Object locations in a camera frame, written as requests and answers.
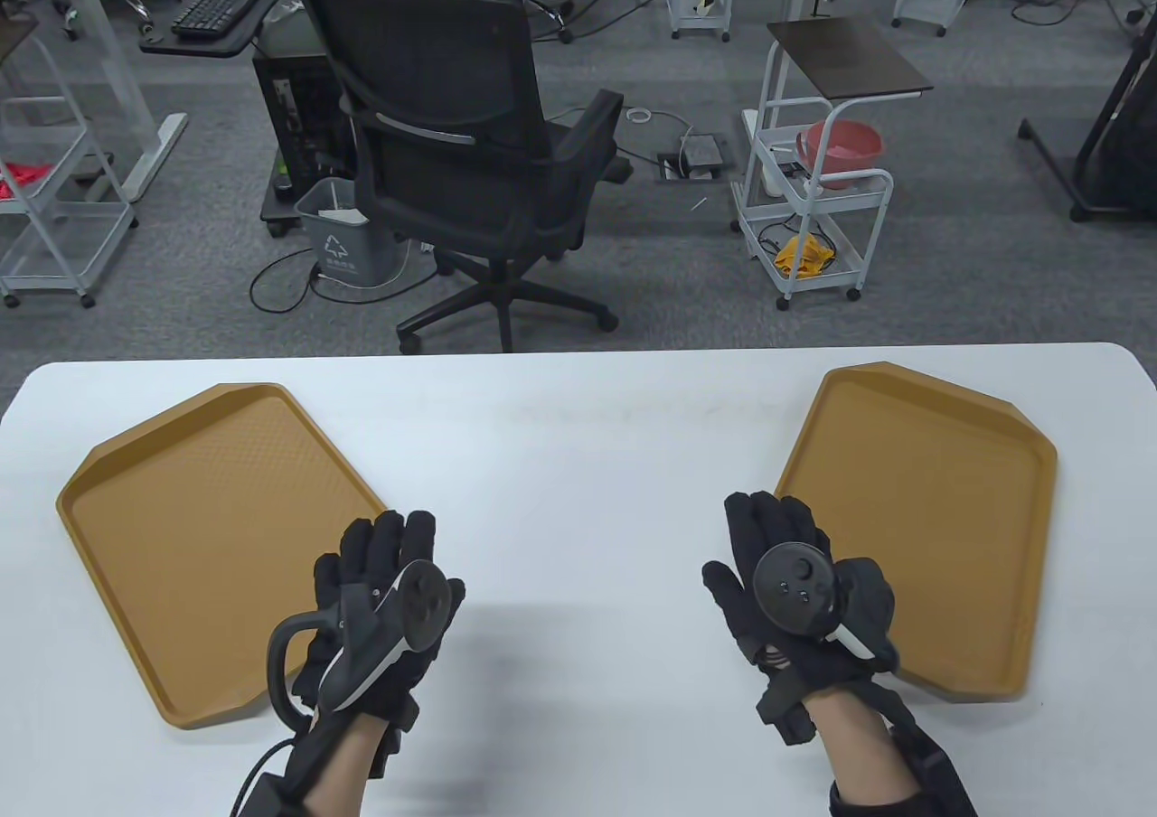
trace red bowl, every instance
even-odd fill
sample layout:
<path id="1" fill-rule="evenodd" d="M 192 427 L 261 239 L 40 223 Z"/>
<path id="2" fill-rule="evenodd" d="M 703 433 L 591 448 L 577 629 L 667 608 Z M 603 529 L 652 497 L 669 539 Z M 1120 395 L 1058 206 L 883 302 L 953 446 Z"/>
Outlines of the red bowl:
<path id="1" fill-rule="evenodd" d="M 808 127 L 806 134 L 796 139 L 802 163 L 809 172 L 816 165 L 815 150 L 819 147 L 819 137 L 824 132 L 824 123 L 816 122 Z M 858 120 L 837 118 L 832 132 L 827 137 L 827 156 L 824 157 L 824 172 L 848 172 L 853 169 L 869 169 L 876 164 L 884 153 L 884 138 L 876 128 Z M 840 190 L 854 182 L 823 182 L 825 187 Z"/>

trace white table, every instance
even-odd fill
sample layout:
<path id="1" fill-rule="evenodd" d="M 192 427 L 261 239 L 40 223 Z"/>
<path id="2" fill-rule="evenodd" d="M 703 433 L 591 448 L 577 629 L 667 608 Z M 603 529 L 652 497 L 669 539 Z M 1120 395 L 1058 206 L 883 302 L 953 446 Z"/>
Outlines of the white table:
<path id="1" fill-rule="evenodd" d="M 415 796 L 421 814 L 826 814 L 821 750 L 759 723 L 761 678 L 699 568 L 729 555 L 723 498 L 775 485 L 823 374 L 882 359 L 1012 400 L 1060 454 L 1027 694 L 905 689 L 916 714 L 985 817 L 1136 812 L 1157 729 L 1157 391 L 1105 344 L 40 368 L 0 420 L 3 812 L 223 815 L 281 737 L 267 708 L 165 726 L 54 511 L 94 444 L 211 384 L 278 381 L 385 501 L 437 514 L 437 559 L 469 587 L 363 814 L 417 814 Z"/>
<path id="2" fill-rule="evenodd" d="M 128 122 L 133 140 L 141 148 L 140 157 L 123 181 L 130 201 L 137 201 L 169 156 L 169 152 L 172 150 L 189 122 L 189 116 L 185 112 L 172 112 L 167 115 L 159 126 L 145 102 L 137 79 L 133 78 L 132 68 L 120 49 L 116 32 L 112 31 L 112 24 L 109 23 L 109 16 L 105 15 L 101 0 L 72 0 L 72 5 L 80 15 L 84 32 L 101 44 L 104 74 Z"/>

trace chair armrest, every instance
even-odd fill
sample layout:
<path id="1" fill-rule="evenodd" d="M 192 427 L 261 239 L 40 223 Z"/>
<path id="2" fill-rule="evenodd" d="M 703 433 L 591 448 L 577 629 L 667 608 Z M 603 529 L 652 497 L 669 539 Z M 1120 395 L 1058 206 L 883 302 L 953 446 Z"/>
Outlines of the chair armrest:
<path id="1" fill-rule="evenodd" d="M 583 110 L 578 123 L 570 127 L 569 134 L 566 134 L 554 149 L 555 163 L 574 160 L 607 128 L 613 139 L 620 111 L 622 111 L 622 95 L 616 94 L 613 90 L 599 90 Z"/>

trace yellow cloth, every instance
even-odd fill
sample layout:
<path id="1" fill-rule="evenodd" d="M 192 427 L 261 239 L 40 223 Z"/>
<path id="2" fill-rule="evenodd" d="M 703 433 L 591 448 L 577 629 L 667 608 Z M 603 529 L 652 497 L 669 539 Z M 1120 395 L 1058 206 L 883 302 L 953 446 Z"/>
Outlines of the yellow cloth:
<path id="1" fill-rule="evenodd" d="M 786 279 L 791 277 L 791 264 L 795 262 L 796 242 L 798 240 L 798 235 L 793 236 L 791 242 L 788 242 L 783 246 L 783 250 L 775 255 L 775 267 L 779 268 Z M 796 275 L 797 279 L 813 279 L 824 271 L 827 260 L 834 256 L 835 251 L 831 250 L 826 244 L 820 244 L 816 240 L 816 236 L 808 233 L 808 241 L 803 243 L 803 259 L 799 260 L 799 274 Z"/>

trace cart wheel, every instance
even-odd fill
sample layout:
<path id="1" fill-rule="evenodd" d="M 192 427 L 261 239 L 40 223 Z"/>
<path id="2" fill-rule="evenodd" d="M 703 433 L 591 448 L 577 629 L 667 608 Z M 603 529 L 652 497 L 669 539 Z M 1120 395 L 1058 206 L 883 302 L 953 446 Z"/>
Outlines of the cart wheel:
<path id="1" fill-rule="evenodd" d="M 414 356 L 422 352 L 422 339 L 417 332 L 398 340 L 398 349 L 404 356 Z"/>

